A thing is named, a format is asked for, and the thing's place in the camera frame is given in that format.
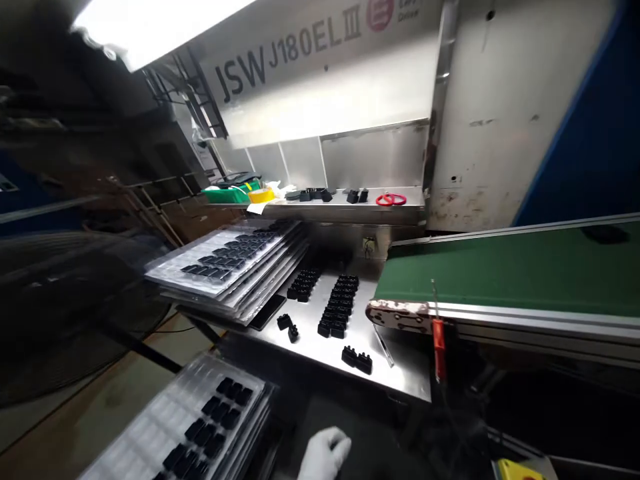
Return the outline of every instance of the fluorescent light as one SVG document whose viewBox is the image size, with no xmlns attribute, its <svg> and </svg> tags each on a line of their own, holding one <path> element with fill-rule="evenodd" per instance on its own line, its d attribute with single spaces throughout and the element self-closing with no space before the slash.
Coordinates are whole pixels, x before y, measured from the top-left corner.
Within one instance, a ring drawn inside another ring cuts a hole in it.
<svg viewBox="0 0 640 480">
<path fill-rule="evenodd" d="M 71 26 L 136 71 L 255 0 L 92 0 Z"/>
</svg>

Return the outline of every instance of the red scissors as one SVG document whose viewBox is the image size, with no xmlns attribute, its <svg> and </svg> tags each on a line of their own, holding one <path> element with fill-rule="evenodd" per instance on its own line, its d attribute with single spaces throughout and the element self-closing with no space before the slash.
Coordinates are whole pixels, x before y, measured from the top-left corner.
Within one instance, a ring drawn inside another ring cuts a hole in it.
<svg viewBox="0 0 640 480">
<path fill-rule="evenodd" d="M 407 198 L 397 193 L 385 192 L 384 195 L 376 198 L 375 202 L 381 207 L 390 207 L 392 205 L 404 205 L 407 202 Z"/>
</svg>

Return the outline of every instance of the blue wall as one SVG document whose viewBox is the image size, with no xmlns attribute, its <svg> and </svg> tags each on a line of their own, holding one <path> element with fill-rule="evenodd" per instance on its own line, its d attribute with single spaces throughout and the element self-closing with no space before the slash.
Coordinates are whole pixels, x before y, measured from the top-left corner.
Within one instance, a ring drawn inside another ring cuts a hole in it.
<svg viewBox="0 0 640 480">
<path fill-rule="evenodd" d="M 514 225 L 640 211 L 640 5 L 622 3 Z"/>
<path fill-rule="evenodd" d="M 5 150 L 0 150 L 0 173 L 19 188 L 18 191 L 0 192 L 0 213 L 40 207 L 54 202 L 36 179 L 22 170 Z M 81 212 L 77 209 L 52 212 L 10 223 L 0 223 L 0 236 L 30 231 L 80 229 L 81 219 Z"/>
</svg>

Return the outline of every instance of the green conveyor belt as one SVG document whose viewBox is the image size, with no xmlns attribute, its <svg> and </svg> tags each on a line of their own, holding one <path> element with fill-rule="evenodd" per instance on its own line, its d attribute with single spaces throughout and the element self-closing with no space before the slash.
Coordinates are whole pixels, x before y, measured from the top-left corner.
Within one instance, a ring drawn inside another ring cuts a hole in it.
<svg viewBox="0 0 640 480">
<path fill-rule="evenodd" d="M 602 245 L 577 228 L 394 247 L 375 298 L 640 317 L 640 222 Z"/>
</svg>

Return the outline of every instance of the yellow object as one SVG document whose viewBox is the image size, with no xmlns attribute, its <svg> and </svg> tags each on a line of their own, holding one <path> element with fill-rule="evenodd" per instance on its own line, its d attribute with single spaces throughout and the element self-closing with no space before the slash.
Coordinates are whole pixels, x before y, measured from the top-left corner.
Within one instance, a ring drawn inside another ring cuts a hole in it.
<svg viewBox="0 0 640 480">
<path fill-rule="evenodd" d="M 535 470 L 528 469 L 519 463 L 506 459 L 500 459 L 494 462 L 493 470 L 497 480 L 545 480 L 545 478 Z"/>
<path fill-rule="evenodd" d="M 273 200 L 275 195 L 271 189 L 252 190 L 249 192 L 251 203 L 264 203 Z"/>
</svg>

